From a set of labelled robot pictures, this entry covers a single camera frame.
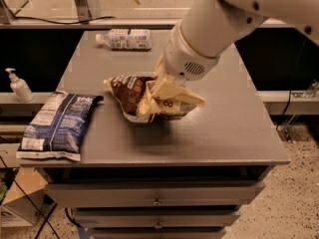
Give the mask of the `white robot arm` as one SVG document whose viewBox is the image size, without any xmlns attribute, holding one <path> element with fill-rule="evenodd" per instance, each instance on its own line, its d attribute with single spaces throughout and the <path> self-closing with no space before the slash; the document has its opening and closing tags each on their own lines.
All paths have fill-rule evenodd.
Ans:
<svg viewBox="0 0 319 239">
<path fill-rule="evenodd" d="M 195 0 L 167 37 L 138 114 L 159 114 L 166 100 L 202 107 L 205 99 L 184 84 L 203 78 L 228 46 L 269 18 L 319 43 L 319 0 Z"/>
</svg>

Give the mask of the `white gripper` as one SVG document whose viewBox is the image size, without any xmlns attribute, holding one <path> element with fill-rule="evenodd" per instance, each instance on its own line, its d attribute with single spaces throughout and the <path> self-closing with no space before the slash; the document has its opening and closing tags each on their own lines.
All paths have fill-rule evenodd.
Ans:
<svg viewBox="0 0 319 239">
<path fill-rule="evenodd" d="M 181 22 L 178 21 L 166 39 L 162 56 L 159 57 L 153 73 L 154 79 L 146 82 L 146 91 L 138 105 L 138 115 L 142 117 L 158 114 L 160 107 L 156 99 L 176 100 L 203 107 L 205 98 L 184 86 L 164 79 L 164 69 L 175 77 L 198 81 L 217 65 L 218 60 L 218 57 L 206 57 L 195 51 L 183 36 Z"/>
</svg>

